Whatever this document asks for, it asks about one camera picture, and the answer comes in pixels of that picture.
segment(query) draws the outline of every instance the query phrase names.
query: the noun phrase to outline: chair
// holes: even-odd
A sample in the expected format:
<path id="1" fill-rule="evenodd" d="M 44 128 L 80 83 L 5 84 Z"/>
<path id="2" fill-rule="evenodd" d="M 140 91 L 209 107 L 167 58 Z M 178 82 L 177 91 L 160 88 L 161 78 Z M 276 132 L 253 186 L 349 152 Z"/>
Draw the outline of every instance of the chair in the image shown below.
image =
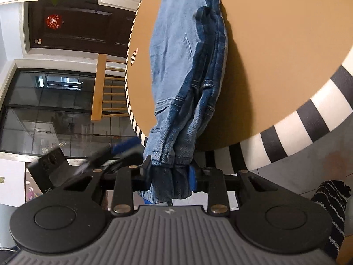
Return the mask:
<path id="1" fill-rule="evenodd" d="M 113 70 L 123 72 L 122 69 L 107 67 L 107 62 L 118 62 L 109 60 L 106 54 L 98 55 L 96 79 L 94 82 L 93 103 L 91 121 L 100 121 L 102 117 L 128 117 L 128 108 L 126 100 L 112 100 L 113 96 L 124 96 L 125 79 L 121 77 L 106 77 L 105 71 Z M 118 81 L 119 85 L 106 85 L 106 81 Z M 110 93 L 105 93 L 105 89 L 111 89 Z M 121 90 L 121 93 L 113 93 L 113 90 Z M 104 104 L 110 104 L 110 107 L 103 107 Z"/>

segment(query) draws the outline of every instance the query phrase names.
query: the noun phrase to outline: blue denim jeans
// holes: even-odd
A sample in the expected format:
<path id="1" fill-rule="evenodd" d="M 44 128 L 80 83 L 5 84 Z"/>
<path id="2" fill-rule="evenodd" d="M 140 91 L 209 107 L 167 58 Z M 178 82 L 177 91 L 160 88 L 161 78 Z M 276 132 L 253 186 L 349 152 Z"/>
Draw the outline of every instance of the blue denim jeans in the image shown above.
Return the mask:
<path id="1" fill-rule="evenodd" d="M 152 187 L 140 194 L 159 203 L 191 194 L 188 165 L 213 115 L 227 56 L 219 0 L 162 0 L 149 50 L 157 124 L 144 151 Z"/>

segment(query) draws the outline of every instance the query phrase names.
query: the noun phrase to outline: window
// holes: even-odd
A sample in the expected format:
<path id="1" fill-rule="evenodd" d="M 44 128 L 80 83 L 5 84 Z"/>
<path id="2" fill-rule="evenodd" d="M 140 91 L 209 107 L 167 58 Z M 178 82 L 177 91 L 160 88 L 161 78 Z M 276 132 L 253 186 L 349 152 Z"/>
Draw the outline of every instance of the window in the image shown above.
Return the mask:
<path id="1" fill-rule="evenodd" d="M 135 136 L 128 117 L 91 122 L 94 81 L 90 73 L 18 69 L 2 108 L 0 150 L 43 155 L 60 146 L 82 158 Z"/>

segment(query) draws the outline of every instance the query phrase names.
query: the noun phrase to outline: table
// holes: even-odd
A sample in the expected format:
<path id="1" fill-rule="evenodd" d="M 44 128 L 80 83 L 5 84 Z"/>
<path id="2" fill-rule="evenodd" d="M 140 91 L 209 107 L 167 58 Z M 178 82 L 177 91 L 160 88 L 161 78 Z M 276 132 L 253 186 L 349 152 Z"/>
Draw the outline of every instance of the table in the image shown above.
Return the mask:
<path id="1" fill-rule="evenodd" d="M 125 90 L 146 144 L 155 125 L 148 47 L 161 0 L 141 0 Z M 197 149 L 253 170 L 292 155 L 353 107 L 353 0 L 221 0 L 229 49 L 216 111 Z"/>

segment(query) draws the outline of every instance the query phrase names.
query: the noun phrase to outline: red round decoration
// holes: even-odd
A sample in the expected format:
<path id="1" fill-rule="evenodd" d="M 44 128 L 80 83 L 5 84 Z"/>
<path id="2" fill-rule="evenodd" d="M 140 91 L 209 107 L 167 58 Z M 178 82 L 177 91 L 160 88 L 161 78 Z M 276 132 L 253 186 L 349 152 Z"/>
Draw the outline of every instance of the red round decoration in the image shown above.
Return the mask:
<path id="1" fill-rule="evenodd" d="M 61 28 L 62 17 L 59 15 L 56 15 L 56 14 L 50 15 L 45 19 L 45 23 L 48 28 L 53 29 L 53 30 L 57 30 L 57 29 Z"/>

